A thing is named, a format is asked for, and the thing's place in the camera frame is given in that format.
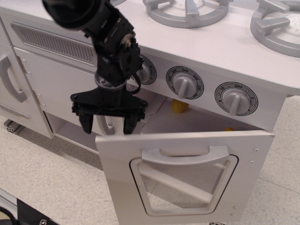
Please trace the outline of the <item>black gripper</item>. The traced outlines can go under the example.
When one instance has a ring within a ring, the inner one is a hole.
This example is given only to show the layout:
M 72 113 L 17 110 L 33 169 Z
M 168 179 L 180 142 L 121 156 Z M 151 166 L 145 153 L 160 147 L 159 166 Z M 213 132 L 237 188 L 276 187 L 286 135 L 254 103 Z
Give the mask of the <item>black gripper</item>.
M 78 117 L 85 133 L 91 134 L 94 115 L 124 117 L 123 133 L 132 134 L 137 123 L 145 118 L 148 103 L 126 90 L 97 87 L 70 96 L 72 112 Z

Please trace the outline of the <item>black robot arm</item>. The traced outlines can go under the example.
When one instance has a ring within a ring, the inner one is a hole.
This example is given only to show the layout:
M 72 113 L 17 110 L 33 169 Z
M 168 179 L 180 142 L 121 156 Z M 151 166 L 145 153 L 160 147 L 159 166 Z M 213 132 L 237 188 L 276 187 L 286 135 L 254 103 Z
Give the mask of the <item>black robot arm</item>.
M 131 134 L 148 105 L 136 96 L 138 90 L 126 88 L 130 78 L 141 84 L 137 72 L 143 60 L 133 26 L 108 0 L 45 0 L 43 5 L 59 26 L 91 38 L 97 54 L 97 87 L 70 97 L 84 131 L 91 133 L 93 117 L 99 115 L 101 122 L 106 116 L 123 118 L 123 132 Z

